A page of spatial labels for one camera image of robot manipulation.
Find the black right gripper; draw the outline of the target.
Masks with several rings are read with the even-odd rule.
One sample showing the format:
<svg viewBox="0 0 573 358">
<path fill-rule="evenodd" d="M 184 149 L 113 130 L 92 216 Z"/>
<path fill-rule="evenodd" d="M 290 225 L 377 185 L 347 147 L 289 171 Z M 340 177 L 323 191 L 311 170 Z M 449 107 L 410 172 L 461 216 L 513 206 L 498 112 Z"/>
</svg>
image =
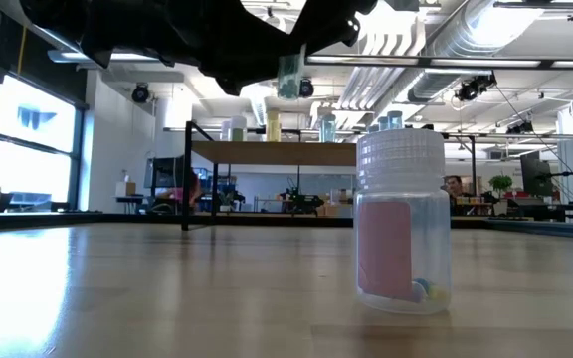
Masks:
<svg viewBox="0 0 573 358">
<path fill-rule="evenodd" d="M 320 51 L 336 43 L 355 43 L 355 14 L 368 15 L 378 0 L 306 0 L 290 33 L 294 45 Z"/>
</svg>

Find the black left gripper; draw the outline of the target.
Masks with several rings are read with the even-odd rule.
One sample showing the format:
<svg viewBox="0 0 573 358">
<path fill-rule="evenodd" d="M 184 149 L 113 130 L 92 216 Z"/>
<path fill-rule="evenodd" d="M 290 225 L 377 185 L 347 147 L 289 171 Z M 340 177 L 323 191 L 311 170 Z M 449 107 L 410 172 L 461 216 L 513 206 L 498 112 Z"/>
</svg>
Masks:
<svg viewBox="0 0 573 358">
<path fill-rule="evenodd" d="M 166 18 L 199 70 L 227 94 L 273 78 L 289 34 L 250 12 L 247 0 L 166 0 Z"/>
</svg>

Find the clear bottle pink label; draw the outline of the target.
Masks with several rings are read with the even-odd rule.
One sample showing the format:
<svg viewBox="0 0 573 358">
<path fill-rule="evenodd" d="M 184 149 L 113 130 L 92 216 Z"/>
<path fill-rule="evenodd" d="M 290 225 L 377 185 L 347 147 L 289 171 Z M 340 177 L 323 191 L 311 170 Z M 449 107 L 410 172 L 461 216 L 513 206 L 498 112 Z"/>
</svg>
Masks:
<svg viewBox="0 0 573 358">
<path fill-rule="evenodd" d="M 452 296 L 450 196 L 443 136 L 428 129 L 367 134 L 357 143 L 355 282 L 359 300 L 432 314 Z"/>
</svg>

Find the wooden shelf black legs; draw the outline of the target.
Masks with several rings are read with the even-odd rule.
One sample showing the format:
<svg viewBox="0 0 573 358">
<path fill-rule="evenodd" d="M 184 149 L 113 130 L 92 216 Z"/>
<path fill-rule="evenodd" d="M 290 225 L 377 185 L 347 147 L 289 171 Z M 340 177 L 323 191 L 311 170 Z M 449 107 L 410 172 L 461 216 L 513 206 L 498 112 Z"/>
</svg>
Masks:
<svg viewBox="0 0 573 358">
<path fill-rule="evenodd" d="M 194 143 L 192 132 L 197 131 L 205 136 L 207 141 Z M 425 170 L 417 172 L 419 179 L 430 179 L 428 169 L 437 169 L 435 179 L 441 179 L 445 171 L 444 133 L 428 129 L 395 129 L 366 134 L 354 143 L 301 143 L 301 142 L 228 142 L 213 141 L 207 133 L 194 122 L 188 122 L 185 127 L 184 155 L 187 163 L 184 170 L 189 170 L 192 154 L 205 158 L 213 164 L 214 174 L 220 164 L 224 165 L 277 165 L 277 166 L 333 166 L 355 167 L 357 177 L 362 183 L 361 174 L 366 173 L 366 179 L 372 179 L 371 169 L 364 169 L 366 159 L 363 155 L 394 154 L 384 159 L 393 158 L 402 163 L 394 164 L 392 173 L 398 179 L 410 179 L 411 169 L 421 169 L 420 164 L 426 164 Z M 410 184 L 420 184 L 420 180 L 413 179 Z M 484 229 L 484 219 L 451 219 L 450 199 L 446 198 L 447 229 Z M 210 214 L 213 225 L 228 226 L 268 226 L 268 227 L 313 227 L 313 228 L 351 228 L 353 219 L 348 218 L 321 218 L 314 219 L 310 215 L 288 218 L 287 214 L 262 216 L 260 214 L 244 214 L 234 216 L 233 219 L 222 219 L 218 214 Z"/>
</svg>

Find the white ceiling light panel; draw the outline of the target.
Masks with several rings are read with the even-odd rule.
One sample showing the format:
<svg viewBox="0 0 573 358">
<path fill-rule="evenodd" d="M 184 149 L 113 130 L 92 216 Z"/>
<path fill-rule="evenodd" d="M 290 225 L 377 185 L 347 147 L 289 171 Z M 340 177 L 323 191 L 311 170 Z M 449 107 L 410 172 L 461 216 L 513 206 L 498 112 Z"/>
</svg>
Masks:
<svg viewBox="0 0 573 358">
<path fill-rule="evenodd" d="M 373 10 L 363 15 L 360 12 L 355 13 L 355 18 L 359 22 L 358 39 L 367 35 L 389 35 L 402 34 L 409 30 L 417 19 L 426 18 L 426 10 L 418 11 L 396 11 L 386 0 L 378 0 Z"/>
</svg>

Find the blue storage bins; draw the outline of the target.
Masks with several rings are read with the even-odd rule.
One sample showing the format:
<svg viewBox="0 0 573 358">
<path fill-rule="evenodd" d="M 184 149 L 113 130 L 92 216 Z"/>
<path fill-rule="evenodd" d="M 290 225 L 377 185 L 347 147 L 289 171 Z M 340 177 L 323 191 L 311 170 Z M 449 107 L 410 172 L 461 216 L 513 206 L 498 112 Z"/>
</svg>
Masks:
<svg viewBox="0 0 573 358">
<path fill-rule="evenodd" d="M 199 183 L 200 195 L 190 201 L 190 206 L 199 212 L 210 211 L 212 209 L 213 172 L 206 168 L 193 168 L 193 173 Z M 245 198 L 237 190 L 233 177 L 218 176 L 215 204 L 220 211 L 234 211 L 236 204 L 244 200 Z"/>
</svg>

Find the person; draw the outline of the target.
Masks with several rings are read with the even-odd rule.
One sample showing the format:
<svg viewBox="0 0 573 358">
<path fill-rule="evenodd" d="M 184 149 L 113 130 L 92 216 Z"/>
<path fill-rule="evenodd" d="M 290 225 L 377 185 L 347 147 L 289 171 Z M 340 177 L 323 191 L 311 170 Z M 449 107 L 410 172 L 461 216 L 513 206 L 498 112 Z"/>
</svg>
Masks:
<svg viewBox="0 0 573 358">
<path fill-rule="evenodd" d="M 197 174 L 193 171 L 189 171 L 190 179 L 189 183 L 183 187 L 167 188 L 163 192 L 156 195 L 158 199 L 170 199 L 175 200 L 178 203 L 183 202 L 183 195 L 185 192 L 189 195 L 189 207 L 194 209 L 196 207 L 196 201 L 202 195 L 202 190 Z"/>
<path fill-rule="evenodd" d="M 463 189 L 462 178 L 457 175 L 447 176 L 445 178 L 446 191 L 450 198 L 450 213 L 452 216 L 466 216 L 470 206 L 459 204 L 458 198 L 469 198 L 472 194 Z"/>
</svg>

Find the cardboard box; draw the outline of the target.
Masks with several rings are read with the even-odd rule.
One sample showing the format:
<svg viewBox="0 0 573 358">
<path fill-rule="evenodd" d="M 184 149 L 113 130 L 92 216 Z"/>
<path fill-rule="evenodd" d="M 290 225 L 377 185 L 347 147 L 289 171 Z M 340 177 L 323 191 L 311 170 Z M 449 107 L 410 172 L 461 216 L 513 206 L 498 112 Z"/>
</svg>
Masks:
<svg viewBox="0 0 573 358">
<path fill-rule="evenodd" d="M 129 175 L 124 175 L 121 180 L 115 184 L 115 196 L 127 197 L 136 194 L 136 183 L 133 182 Z"/>
</svg>

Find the green background potted plant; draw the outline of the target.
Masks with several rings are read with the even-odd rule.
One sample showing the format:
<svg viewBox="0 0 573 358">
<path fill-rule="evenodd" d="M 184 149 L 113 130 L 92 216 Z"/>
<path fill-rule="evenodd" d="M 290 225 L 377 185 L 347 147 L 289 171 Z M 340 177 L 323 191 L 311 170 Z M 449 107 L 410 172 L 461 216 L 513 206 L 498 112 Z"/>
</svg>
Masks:
<svg viewBox="0 0 573 358">
<path fill-rule="evenodd" d="M 492 188 L 492 192 L 496 195 L 493 204 L 494 215 L 505 215 L 507 213 L 508 204 L 504 196 L 512 186 L 512 178 L 503 174 L 496 175 L 489 180 L 489 185 Z"/>
</svg>

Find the large window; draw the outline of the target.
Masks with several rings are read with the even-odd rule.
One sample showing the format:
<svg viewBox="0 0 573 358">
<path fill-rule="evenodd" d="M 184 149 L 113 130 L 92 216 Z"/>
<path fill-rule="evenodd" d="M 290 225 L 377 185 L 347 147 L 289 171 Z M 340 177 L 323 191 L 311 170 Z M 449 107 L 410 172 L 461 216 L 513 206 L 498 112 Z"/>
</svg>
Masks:
<svg viewBox="0 0 573 358">
<path fill-rule="evenodd" d="M 0 81 L 0 209 L 60 211 L 78 204 L 83 111 L 6 75 Z"/>
</svg>

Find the black desk monitor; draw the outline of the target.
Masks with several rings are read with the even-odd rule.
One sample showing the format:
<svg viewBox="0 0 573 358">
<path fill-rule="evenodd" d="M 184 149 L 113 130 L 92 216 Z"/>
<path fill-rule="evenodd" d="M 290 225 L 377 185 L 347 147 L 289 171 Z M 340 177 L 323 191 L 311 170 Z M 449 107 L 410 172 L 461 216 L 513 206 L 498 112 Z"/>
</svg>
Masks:
<svg viewBox="0 0 573 358">
<path fill-rule="evenodd" d="M 524 155 L 520 157 L 524 191 L 532 197 L 551 197 L 553 184 L 550 165 L 538 157 Z"/>
</svg>

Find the black wall monitor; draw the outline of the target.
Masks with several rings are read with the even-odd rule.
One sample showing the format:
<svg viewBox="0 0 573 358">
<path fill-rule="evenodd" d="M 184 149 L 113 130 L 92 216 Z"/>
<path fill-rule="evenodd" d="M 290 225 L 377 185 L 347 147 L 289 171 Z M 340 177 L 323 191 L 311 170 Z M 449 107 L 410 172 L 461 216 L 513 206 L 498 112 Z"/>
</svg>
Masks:
<svg viewBox="0 0 573 358">
<path fill-rule="evenodd" d="M 183 184 L 184 157 L 149 158 L 146 161 L 146 188 L 174 188 Z"/>
</svg>

